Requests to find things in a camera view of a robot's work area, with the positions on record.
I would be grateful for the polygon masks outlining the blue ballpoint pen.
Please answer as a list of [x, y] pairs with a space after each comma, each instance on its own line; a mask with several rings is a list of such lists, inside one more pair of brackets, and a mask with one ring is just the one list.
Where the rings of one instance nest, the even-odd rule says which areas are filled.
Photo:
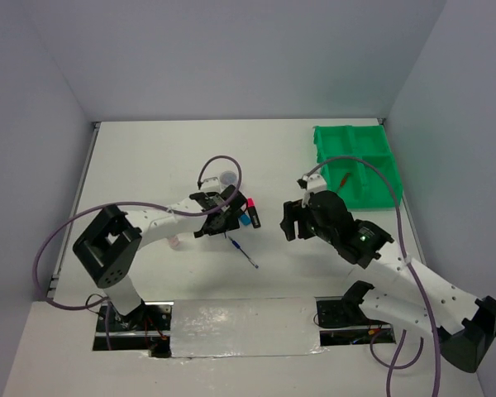
[[259, 269], [260, 267], [251, 259], [251, 257], [244, 251], [241, 245], [233, 239], [231, 236], [226, 235], [226, 239], [249, 261], [249, 263], [255, 268]]

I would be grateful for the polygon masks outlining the red ballpoint pen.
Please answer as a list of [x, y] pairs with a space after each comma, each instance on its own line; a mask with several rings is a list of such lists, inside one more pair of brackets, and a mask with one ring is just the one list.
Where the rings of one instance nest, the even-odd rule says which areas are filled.
[[338, 194], [346, 185], [348, 179], [351, 177], [351, 172], [345, 173], [345, 175], [342, 177], [339, 185], [336, 188], [336, 193]]

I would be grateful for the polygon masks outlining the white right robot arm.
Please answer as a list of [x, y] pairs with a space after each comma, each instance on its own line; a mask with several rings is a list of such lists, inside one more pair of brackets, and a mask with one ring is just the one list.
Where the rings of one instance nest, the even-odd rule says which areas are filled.
[[439, 352], [461, 371], [474, 373], [496, 338], [496, 299], [478, 298], [420, 261], [376, 224], [353, 218], [335, 193], [284, 203], [280, 223], [288, 241], [318, 237], [351, 264], [343, 314], [391, 323], [439, 343]]

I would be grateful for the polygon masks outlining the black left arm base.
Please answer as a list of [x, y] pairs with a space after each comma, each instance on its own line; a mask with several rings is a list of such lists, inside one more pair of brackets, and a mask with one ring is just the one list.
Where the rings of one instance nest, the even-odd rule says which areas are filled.
[[94, 352], [141, 351], [159, 359], [170, 358], [170, 329], [172, 304], [147, 305], [145, 317], [134, 325], [124, 323], [113, 308], [107, 305], [95, 313], [97, 322], [93, 336]]

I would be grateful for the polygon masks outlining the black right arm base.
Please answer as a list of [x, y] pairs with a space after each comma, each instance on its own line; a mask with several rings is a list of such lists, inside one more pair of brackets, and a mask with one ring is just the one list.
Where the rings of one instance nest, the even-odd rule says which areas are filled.
[[367, 345], [374, 336], [374, 343], [395, 343], [390, 324], [363, 314], [346, 314], [340, 297], [316, 299], [316, 307], [312, 320], [322, 347]]

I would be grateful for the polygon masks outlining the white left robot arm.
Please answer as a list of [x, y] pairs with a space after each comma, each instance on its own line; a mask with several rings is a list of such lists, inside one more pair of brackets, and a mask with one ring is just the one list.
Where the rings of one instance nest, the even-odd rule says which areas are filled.
[[109, 298], [116, 320], [128, 330], [147, 316], [144, 300], [128, 275], [137, 252], [183, 233], [200, 238], [240, 227], [247, 198], [233, 185], [221, 193], [197, 192], [163, 209], [123, 211], [113, 204], [102, 209], [73, 245], [73, 252], [94, 284]]

